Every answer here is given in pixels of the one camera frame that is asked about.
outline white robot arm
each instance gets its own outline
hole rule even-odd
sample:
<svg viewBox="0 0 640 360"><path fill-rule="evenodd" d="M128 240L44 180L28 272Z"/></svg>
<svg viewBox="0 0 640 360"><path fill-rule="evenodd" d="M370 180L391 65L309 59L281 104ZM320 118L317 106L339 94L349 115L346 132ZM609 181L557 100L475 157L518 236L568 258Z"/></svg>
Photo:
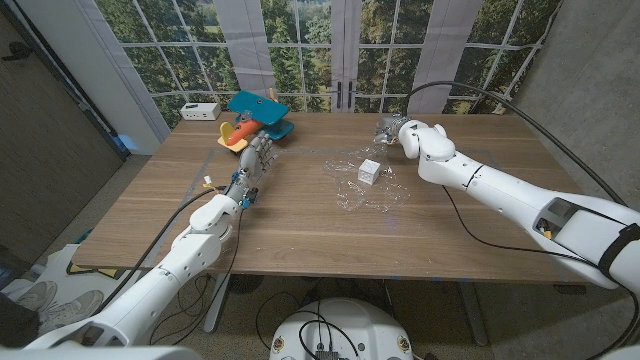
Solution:
<svg viewBox="0 0 640 360"><path fill-rule="evenodd" d="M440 125L388 117L378 123L376 140L400 142L418 174L428 182L464 191L518 224L552 258L585 279L613 289L623 285L640 294L640 213L583 195L542 189L481 164L456 151Z"/></svg>
<svg viewBox="0 0 640 360"><path fill-rule="evenodd" d="M49 332L26 349L48 349L68 340L93 346L148 341L152 324L178 290L220 256L222 243L232 233L231 222L249 205L255 186L276 158L270 151L269 136L260 133L243 151L231 184L191 215L190 225L157 266L99 314Z"/></svg>

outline white cube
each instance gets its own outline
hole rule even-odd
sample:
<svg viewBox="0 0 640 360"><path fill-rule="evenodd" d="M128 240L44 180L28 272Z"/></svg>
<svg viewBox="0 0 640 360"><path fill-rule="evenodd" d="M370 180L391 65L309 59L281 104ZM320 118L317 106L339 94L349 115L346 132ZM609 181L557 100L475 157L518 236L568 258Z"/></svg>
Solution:
<svg viewBox="0 0 640 360"><path fill-rule="evenodd" d="M358 170L358 180L366 182L369 185L373 185L378 178L379 173L380 164L367 159L362 163L362 165L360 165L360 169Z"/></svg>

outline black strap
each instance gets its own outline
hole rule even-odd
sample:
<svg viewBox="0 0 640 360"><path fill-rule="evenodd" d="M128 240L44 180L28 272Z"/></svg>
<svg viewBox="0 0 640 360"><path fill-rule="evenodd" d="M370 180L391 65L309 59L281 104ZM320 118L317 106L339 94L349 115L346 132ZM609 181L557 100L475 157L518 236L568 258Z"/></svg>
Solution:
<svg viewBox="0 0 640 360"><path fill-rule="evenodd" d="M640 240L640 226L638 226L638 224L633 223L620 230L618 238L609 245L604 254L602 254L600 262L598 262L598 269L600 269L600 272L602 272L602 274L608 277L611 281L617 282L609 273L611 264L613 264L613 261L618 257L618 254L620 254L620 252L622 252L629 243L637 240Z"/></svg>

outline sneaker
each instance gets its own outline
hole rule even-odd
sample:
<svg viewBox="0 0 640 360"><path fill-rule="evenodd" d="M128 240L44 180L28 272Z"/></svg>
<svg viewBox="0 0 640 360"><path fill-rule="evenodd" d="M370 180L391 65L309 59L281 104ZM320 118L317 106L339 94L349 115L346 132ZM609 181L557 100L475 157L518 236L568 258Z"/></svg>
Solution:
<svg viewBox="0 0 640 360"><path fill-rule="evenodd" d="M31 311L44 311L56 296L58 285L53 281L41 281L22 294L16 304Z"/></svg>
<svg viewBox="0 0 640 360"><path fill-rule="evenodd" d="M49 331L88 318L100 306L102 297L101 291L91 290L78 296L75 300L47 310L38 334L42 336Z"/></svg>

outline plastic bag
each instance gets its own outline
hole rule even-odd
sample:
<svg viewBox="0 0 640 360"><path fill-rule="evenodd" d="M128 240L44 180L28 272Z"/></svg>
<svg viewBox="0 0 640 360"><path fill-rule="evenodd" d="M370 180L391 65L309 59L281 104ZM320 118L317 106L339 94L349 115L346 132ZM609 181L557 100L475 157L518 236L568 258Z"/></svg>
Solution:
<svg viewBox="0 0 640 360"><path fill-rule="evenodd" d="M354 211L364 206L386 212L399 208L409 198L409 190L397 183L389 166L387 148L384 144L372 144L326 162L323 173L335 179L340 207ZM380 164L380 173L373 185L358 180L358 169L366 159Z"/></svg>

